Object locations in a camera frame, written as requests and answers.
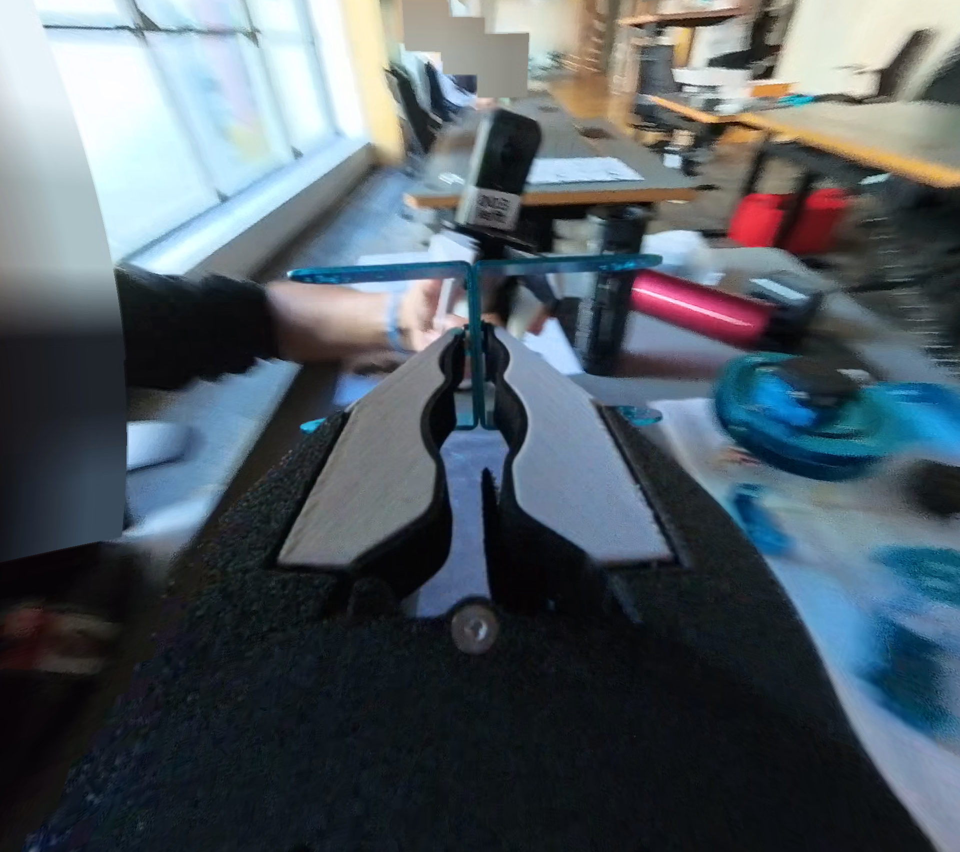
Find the person's left forearm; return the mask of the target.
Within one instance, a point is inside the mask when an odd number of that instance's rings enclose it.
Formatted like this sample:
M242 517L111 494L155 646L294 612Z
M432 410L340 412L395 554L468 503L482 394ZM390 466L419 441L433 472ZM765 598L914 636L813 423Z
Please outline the person's left forearm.
M174 391L261 361L322 364L390 350L389 293L115 268L127 389Z

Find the black ribbed cylinder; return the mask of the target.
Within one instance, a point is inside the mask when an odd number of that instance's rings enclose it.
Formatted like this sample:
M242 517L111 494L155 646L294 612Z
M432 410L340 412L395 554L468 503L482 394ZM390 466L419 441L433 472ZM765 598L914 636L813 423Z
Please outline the black ribbed cylinder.
M595 207L586 219L592 227L587 254L638 255L651 217L647 206ZM636 271L586 275L593 285L580 301L574 348L589 375L608 377L617 368L636 276Z

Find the white instruction booklet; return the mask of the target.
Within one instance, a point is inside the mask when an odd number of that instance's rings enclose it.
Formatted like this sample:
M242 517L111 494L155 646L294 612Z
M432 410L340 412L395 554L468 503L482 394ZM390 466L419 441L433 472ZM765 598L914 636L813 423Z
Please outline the white instruction booklet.
M349 286L367 294L383 293L394 289L402 290L405 288L410 267L426 263L434 264L430 253L426 251L362 256L354 268L368 267L379 270L386 268L391 273L398 272L399 279L392 282L355 280ZM522 342L562 374L573 376L580 374L583 370L557 318L546 321L539 334L526 332ZM359 401L389 376L390 372L381 371L361 375L348 371L347 367L343 366L333 392L331 408L341 409Z

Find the black office chair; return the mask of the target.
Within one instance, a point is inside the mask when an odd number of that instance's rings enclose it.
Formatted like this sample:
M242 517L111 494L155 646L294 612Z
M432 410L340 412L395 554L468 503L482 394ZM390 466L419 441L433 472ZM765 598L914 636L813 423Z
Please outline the black office chair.
M436 68L414 58L412 66L391 63L387 76L411 142L409 148L421 157L429 156L442 129L455 117L455 109L441 90Z
M851 100L870 103L896 99L936 37L937 32L933 29L915 30L885 65L852 66L850 71L856 80L851 89Z

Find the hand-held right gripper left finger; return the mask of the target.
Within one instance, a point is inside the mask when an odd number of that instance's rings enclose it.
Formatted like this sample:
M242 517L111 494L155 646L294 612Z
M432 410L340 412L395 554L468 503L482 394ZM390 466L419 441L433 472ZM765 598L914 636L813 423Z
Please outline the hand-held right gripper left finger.
M450 330L342 416L276 565L414 594L447 561L452 511L441 447L457 426L466 335Z

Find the white foam sheet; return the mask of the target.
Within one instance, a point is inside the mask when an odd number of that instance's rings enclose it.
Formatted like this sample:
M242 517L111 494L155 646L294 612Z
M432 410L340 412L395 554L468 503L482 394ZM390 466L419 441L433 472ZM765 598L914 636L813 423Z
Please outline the white foam sheet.
M795 543L786 558L762 554L785 589L774 564L837 574L854 606L866 612L867 636L856 646L868 658L853 674L870 698L909 730L958 754L958 609L918 599L873 560L882 546L958 549L958 517L917 511L904 495L903 469L828 483L764 466L726 437L708 399L654 408L666 448L733 517L732 488L762 487L764 504Z

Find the blue metal bracket assembly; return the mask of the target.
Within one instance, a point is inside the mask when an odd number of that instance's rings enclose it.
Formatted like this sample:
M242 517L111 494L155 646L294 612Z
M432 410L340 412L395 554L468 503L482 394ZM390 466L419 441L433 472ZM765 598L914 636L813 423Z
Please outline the blue metal bracket assembly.
M457 411L456 429L493 429L487 414L486 353L481 342L481 281L487 278L530 278L561 274L633 273L652 269L662 263L657 255L603 254L596 256L547 256L519 259L487 259L477 263L463 260L404 261L388 265L295 269L287 273L291 282L315 285L355 285L358 283L408 283L414 281L452 281L462 285L467 299L467 353L470 358L470 411Z

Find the red metal cylinder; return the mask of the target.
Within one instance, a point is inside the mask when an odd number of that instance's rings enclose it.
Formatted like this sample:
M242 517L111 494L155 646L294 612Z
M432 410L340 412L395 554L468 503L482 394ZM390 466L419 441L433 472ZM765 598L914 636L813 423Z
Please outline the red metal cylinder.
M659 271L639 271L630 307L640 315L742 350L761 342L775 321L775 307Z

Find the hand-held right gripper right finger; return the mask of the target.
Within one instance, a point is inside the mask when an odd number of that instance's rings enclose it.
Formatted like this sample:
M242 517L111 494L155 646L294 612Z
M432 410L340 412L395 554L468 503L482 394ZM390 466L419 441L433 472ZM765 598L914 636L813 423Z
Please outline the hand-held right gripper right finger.
M507 445L484 479L494 602L635 602L624 573L675 552L601 406L506 330L486 327L492 418Z

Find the grey desk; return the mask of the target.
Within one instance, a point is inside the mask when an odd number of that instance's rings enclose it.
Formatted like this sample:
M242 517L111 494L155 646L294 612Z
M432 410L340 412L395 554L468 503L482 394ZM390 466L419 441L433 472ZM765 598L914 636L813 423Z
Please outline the grey desk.
M619 370L627 377L567 376L604 404L656 404L704 399L722 367L742 352L698 334L649 317L630 318L627 351ZM301 422L330 411L338 377L337 365L307 371L293 399L287 395L301 372L284 362L260 363L243 376L217 382L197 382L168 396L135 393L135 419L155 418L188 426L191 440L182 461L131 480L133 506L152 514L156 509L201 498L212 510L216 496L240 472L255 444L271 424L280 425L279 438L267 456L280 456L299 434ZM867 614L847 596L837 574L774 564L787 594L795 603L827 670L840 693L854 729L870 756L932 839L938 850L959 849L958 754L887 713L862 681L854 666L867 661L857 641L867 636Z

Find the white crumpled wrapping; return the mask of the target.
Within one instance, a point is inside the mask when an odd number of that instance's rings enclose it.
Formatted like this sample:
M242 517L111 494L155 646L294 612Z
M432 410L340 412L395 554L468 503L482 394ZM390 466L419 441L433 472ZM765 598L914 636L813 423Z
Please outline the white crumpled wrapping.
M647 234L642 255L659 258L653 270L706 286L718 285L725 270L716 250L702 234L693 231L667 231Z

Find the white printed paper sheet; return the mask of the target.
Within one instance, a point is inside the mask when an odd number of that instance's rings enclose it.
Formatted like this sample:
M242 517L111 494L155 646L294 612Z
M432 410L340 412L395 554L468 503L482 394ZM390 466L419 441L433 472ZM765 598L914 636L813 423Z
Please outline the white printed paper sheet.
M644 176L615 157L537 158L526 179L533 186L576 186L643 182Z

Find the blue wristband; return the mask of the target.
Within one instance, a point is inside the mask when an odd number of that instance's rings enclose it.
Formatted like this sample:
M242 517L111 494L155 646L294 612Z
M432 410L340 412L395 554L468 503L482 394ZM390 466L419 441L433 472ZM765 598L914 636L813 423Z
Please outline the blue wristband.
M387 297L384 334L388 348L396 354L409 355L412 350L406 342L406 332L402 329L402 306L404 294L392 291Z

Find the red bag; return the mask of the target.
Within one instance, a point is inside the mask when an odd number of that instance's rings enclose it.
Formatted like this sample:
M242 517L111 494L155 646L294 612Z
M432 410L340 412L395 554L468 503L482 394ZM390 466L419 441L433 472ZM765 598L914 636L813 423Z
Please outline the red bag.
M726 238L743 247L774 247L792 199L789 194L745 196L733 212ZM831 253L852 205L852 197L840 188L813 190L801 204L798 218L780 247L796 257Z

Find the orange-edged office desk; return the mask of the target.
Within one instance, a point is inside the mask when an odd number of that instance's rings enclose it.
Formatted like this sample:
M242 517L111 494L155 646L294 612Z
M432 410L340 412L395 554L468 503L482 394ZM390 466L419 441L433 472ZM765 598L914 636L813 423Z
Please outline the orange-edged office desk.
M647 206L661 202L690 202L697 196L693 179L668 169L649 149L622 136L607 122L601 122L600 139L585 135L573 118L550 96L522 99L513 108L498 103L468 111L446 125L426 157L413 186L404 194L410 220L429 224L435 231L451 221L466 183L469 161L480 120L496 109L532 118L541 130L537 158L615 157L644 176L643 182L581 184L576 186L533 186L525 184L520 214L521 234L533 239L536 252L552 247L553 221L583 218L594 207Z
M783 138L808 154L832 157L866 175L888 174L947 192L958 190L956 104L812 103L738 114L736 123L763 135L746 189L756 182L774 141Z

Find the person's left hand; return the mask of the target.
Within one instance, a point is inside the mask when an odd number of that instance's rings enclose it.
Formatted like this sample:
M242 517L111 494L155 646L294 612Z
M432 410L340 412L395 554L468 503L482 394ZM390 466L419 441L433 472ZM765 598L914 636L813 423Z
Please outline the person's left hand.
M469 323L469 315L458 312L462 289L454 279L417 279L405 290L400 319L412 353L426 349L449 330Z

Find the window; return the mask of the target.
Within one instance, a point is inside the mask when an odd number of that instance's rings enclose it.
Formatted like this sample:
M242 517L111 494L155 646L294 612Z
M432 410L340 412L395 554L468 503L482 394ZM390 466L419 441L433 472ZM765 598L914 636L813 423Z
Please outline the window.
M182 272L368 164L307 0L33 0L113 261Z

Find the blue robot arm base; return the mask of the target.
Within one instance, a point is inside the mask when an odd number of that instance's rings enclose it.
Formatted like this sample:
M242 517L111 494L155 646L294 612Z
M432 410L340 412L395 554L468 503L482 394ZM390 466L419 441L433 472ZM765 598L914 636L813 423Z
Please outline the blue robot arm base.
M822 359L758 353L729 362L713 407L726 435L788 474L841 482L914 459L958 466L958 392L875 380Z

